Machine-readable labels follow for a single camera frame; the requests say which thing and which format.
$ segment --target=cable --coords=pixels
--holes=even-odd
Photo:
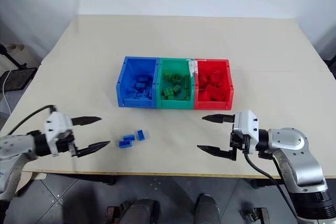
[[[2,94],[4,96],[5,102],[7,104],[8,109],[9,109],[9,113],[11,115],[12,114],[12,110],[10,109],[9,103],[8,103],[6,95],[5,95],[5,82],[7,81],[7,78],[8,78],[8,76],[9,76],[10,73],[11,73],[11,70],[8,72],[8,74],[7,74],[7,76],[6,76],[5,80],[4,80],[4,83],[2,83]]]
[[[248,163],[254,170],[256,170],[257,172],[259,172],[259,173],[265,175],[266,177],[268,177],[268,178],[273,182],[273,184],[277,186],[277,188],[278,188],[278,190],[280,191],[280,193],[281,193],[283,199],[285,200],[287,206],[289,207],[290,211],[292,212],[292,214],[293,214],[293,215],[295,216],[295,218],[296,218],[296,217],[297,217],[296,212],[295,212],[294,209],[292,208],[290,202],[288,201],[288,199],[287,199],[287,197],[286,197],[284,191],[281,189],[281,187],[279,186],[278,182],[277,182],[271,175],[269,175],[267,172],[264,172],[263,170],[259,169],[255,164],[253,164],[252,161],[250,160],[250,158],[248,157],[247,154],[244,154],[244,156],[245,156],[246,162],[247,162],[247,163]]]
[[[56,111],[56,107],[54,105],[46,105],[36,111],[34,111],[32,114],[28,115],[27,117],[25,117],[21,122],[19,122],[10,132],[9,135],[12,135],[14,131],[17,130],[17,128],[19,128],[22,124],[24,124],[29,118],[31,118],[33,115],[36,115],[37,113],[41,112],[42,110],[45,109],[50,109],[50,113]]]

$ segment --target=blue bin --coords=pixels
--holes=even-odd
[[[159,58],[125,57],[117,83],[119,107],[156,108]]]

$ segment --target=table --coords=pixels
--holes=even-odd
[[[297,128],[308,137],[326,177],[336,177],[336,82],[294,20],[178,16],[77,16],[5,124],[55,104],[71,117],[99,116],[75,126],[79,147],[111,141],[81,158],[46,156],[24,170],[46,173],[259,177],[242,153],[237,161],[211,156],[196,145],[227,150],[231,124],[202,116],[218,111],[119,108],[116,82],[125,56],[229,59],[235,88],[233,114],[252,109],[260,128]],[[17,130],[43,129],[47,112]],[[121,136],[143,129],[147,140],[118,148]],[[251,157],[277,175],[271,161]]]

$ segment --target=plastic bin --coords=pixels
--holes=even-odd
[[[192,59],[160,58],[156,83],[156,107],[194,109],[195,81],[190,76]]]
[[[231,110],[234,88],[228,60],[196,59],[196,110]]]
[[[125,57],[117,83],[119,107],[156,108],[159,58]]]

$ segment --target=black cable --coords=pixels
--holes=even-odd
[[[19,128],[22,124],[24,124],[29,118],[31,118],[33,115],[36,115],[37,113],[41,112],[42,110],[45,109],[50,109],[50,113],[53,113],[54,111],[56,111],[56,107],[54,105],[46,105],[36,111],[34,111],[32,114],[30,114],[29,116],[25,117],[21,122],[19,122],[10,132],[9,135],[12,135],[14,133],[14,131],[17,130],[17,128]]]
[[[289,207],[289,209],[291,210],[291,212],[293,213],[293,215],[295,216],[295,218],[297,217],[296,212],[294,211],[294,209],[292,208],[290,202],[288,201],[284,191],[281,189],[281,187],[279,186],[278,182],[271,176],[269,175],[267,172],[264,172],[263,170],[259,169],[255,164],[252,163],[252,161],[250,160],[250,158],[248,157],[247,154],[244,154],[246,162],[257,172],[265,175],[266,177],[268,177],[274,185],[276,185],[276,187],[278,188],[279,192],[281,193],[283,199],[285,200],[285,202],[287,203],[287,206]]]

